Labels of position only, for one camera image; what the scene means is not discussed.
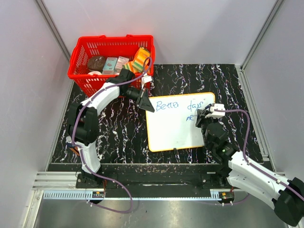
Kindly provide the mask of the white whiteboard with orange frame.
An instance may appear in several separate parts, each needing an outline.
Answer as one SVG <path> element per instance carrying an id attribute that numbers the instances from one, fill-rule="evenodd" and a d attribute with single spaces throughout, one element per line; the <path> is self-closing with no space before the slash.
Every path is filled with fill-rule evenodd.
<path id="1" fill-rule="evenodd" d="M 195 126 L 197 110 L 215 103 L 212 92 L 150 97 L 155 112 L 146 112 L 151 152 L 187 149 L 204 145 Z"/>

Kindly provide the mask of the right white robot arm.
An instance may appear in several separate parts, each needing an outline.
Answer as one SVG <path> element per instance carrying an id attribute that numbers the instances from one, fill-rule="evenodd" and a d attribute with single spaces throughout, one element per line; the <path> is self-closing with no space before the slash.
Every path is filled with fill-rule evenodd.
<path id="1" fill-rule="evenodd" d="M 304 217 L 304 182 L 281 176 L 246 156 L 245 150 L 238 151 L 219 123 L 225 113 L 220 104 L 209 104 L 197 110 L 195 124 L 201 129 L 204 147 L 223 166 L 216 176 L 217 185 L 249 193 L 273 209 L 284 223 L 298 226 Z"/>

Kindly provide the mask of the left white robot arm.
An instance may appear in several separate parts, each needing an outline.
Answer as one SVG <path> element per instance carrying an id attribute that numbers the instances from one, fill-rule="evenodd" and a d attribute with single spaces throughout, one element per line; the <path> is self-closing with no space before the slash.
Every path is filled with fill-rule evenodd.
<path id="1" fill-rule="evenodd" d="M 149 100 L 146 89 L 130 86 L 136 79 L 143 77 L 127 69 L 122 69 L 120 74 L 110 77 L 88 99 L 71 104 L 68 112 L 68 133 L 71 143 L 80 154 L 82 170 L 88 173 L 86 182 L 93 188 L 102 185 L 103 177 L 97 173 L 101 164 L 97 157 L 96 140 L 99 136 L 99 115 L 113 100 L 125 96 L 133 101 L 138 108 L 148 112 L 155 112 Z"/>

